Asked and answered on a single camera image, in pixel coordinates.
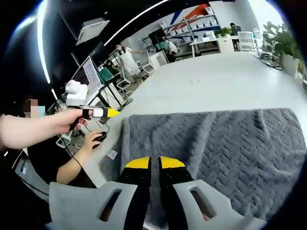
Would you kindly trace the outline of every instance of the potted plant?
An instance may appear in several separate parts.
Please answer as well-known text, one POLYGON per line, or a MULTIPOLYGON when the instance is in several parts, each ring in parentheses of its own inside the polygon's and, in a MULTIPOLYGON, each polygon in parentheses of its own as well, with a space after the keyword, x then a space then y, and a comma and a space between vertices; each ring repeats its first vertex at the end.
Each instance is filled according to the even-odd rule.
POLYGON ((214 31, 216 37, 230 37, 232 30, 228 27, 224 27, 223 29, 214 31))
POLYGON ((221 32, 222 37, 230 37, 230 34, 232 33, 232 29, 230 29, 228 27, 224 27, 221 30, 222 30, 222 32, 221 32))
POLYGON ((267 30, 263 37, 281 60, 284 71, 292 77, 296 77, 298 70, 303 72, 305 69, 303 57, 289 29, 284 24, 276 26, 271 22, 263 26, 267 30))

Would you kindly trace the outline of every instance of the woman in white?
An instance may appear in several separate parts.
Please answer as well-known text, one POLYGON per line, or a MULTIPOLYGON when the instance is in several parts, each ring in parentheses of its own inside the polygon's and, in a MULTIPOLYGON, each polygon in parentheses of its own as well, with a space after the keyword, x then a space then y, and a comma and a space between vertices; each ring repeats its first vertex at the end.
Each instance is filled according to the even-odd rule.
POLYGON ((141 54, 142 52, 133 51, 129 47, 124 47, 123 45, 119 44, 116 46, 116 50, 119 52, 119 58, 125 68, 125 70, 131 75, 139 74, 140 68, 138 64, 136 64, 135 60, 133 59, 132 54, 141 54))

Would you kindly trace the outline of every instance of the black cable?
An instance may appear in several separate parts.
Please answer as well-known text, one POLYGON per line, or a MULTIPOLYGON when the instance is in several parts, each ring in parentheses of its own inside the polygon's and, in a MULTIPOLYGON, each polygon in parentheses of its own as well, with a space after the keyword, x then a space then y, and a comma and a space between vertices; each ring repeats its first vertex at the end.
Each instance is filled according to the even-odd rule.
POLYGON ((272 56, 261 54, 259 60, 266 66, 269 66, 273 69, 283 70, 283 65, 280 62, 273 60, 272 56))
POLYGON ((22 177, 19 176, 19 178, 20 178, 23 182, 25 182, 27 185, 29 185, 31 188, 33 188, 33 189, 35 189, 35 190, 41 192, 42 194, 45 194, 46 196, 49 196, 49 194, 47 194, 47 193, 45 193, 45 192, 39 190, 38 188, 35 188, 33 185, 31 185, 30 183, 28 183, 27 181, 25 181, 22 177))
POLYGON ((108 133, 110 131, 110 126, 108 126, 106 123, 104 123, 102 120, 96 121, 96 123, 99 125, 99 123, 106 125, 108 127, 108 130, 106 133, 108 133))
POLYGON ((65 145, 65 149, 68 151, 69 155, 74 158, 74 160, 80 165, 80 167, 83 169, 83 167, 81 166, 81 164, 78 162, 78 160, 74 157, 74 155, 72 155, 72 153, 69 151, 67 145, 65 144, 65 141, 63 140, 63 138, 61 136, 59 136, 61 138, 61 140, 63 141, 64 145, 65 145))
POLYGON ((106 133, 108 133, 108 132, 110 131, 110 126, 108 126, 106 123, 105 123, 105 125, 109 128, 109 129, 107 130, 107 132, 106 132, 106 133))
POLYGON ((133 102, 132 97, 128 98, 127 101, 117 109, 117 111, 119 111, 119 112, 122 111, 125 108, 125 106, 130 104, 131 102, 133 102))

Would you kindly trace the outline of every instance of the storage box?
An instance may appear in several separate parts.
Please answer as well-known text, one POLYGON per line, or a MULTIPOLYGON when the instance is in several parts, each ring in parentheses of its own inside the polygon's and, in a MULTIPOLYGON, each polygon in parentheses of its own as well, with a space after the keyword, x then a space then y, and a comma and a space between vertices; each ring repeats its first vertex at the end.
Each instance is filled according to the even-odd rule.
POLYGON ((183 31, 184 33, 185 33, 185 32, 189 32, 188 26, 186 25, 186 26, 182 27, 182 31, 183 31))
POLYGON ((191 28, 192 28, 192 30, 197 30, 196 23, 192 23, 192 24, 191 24, 191 28))
POLYGON ((182 34, 183 33, 181 28, 180 29, 176 29, 176 32, 177 32, 177 34, 182 34))
POLYGON ((198 28, 203 28, 204 27, 202 22, 197 23, 197 26, 198 26, 198 28))
POLYGON ((206 12, 207 12, 208 14, 214 14, 214 12, 213 12, 213 10, 212 10, 211 7, 206 7, 205 9, 206 9, 206 12))
POLYGON ((211 23, 211 25, 217 25, 217 21, 216 20, 211 20, 210 23, 211 23))
POLYGON ((170 34, 171 34, 171 36, 175 36, 176 35, 176 31, 173 30, 173 31, 170 32, 170 34))
POLYGON ((203 42, 208 42, 208 41, 210 41, 210 38, 209 38, 209 37, 203 37, 203 38, 202 38, 202 41, 203 41, 203 42))
POLYGON ((188 36, 188 37, 183 37, 183 40, 184 40, 185 42, 191 42, 191 41, 192 41, 192 38, 191 38, 190 36, 188 36))
POLYGON ((205 27, 211 26, 210 22, 203 22, 205 27))

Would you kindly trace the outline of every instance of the computer monitor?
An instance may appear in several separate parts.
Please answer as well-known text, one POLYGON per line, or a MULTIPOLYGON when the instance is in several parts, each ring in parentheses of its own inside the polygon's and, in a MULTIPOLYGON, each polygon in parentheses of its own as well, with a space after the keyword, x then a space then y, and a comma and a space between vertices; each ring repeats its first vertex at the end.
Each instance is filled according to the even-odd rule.
POLYGON ((82 63, 73 75, 72 80, 87 85, 88 94, 86 96, 85 104, 97 95, 98 90, 102 86, 91 57, 87 57, 87 59, 82 63))
POLYGON ((237 25, 232 26, 231 29, 232 29, 233 35, 238 35, 238 32, 242 31, 241 26, 237 26, 237 25))

